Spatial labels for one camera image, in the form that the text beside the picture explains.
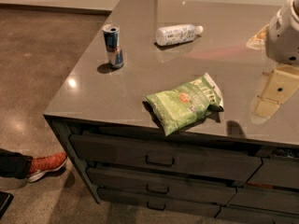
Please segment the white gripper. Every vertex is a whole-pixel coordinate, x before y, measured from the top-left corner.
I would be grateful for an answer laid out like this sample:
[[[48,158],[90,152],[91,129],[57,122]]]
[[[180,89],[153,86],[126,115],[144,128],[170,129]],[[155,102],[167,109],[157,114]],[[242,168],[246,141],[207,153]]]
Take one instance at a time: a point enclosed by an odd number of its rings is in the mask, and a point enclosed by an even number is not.
[[[268,58],[299,65],[299,0],[286,0],[269,22],[265,48]]]

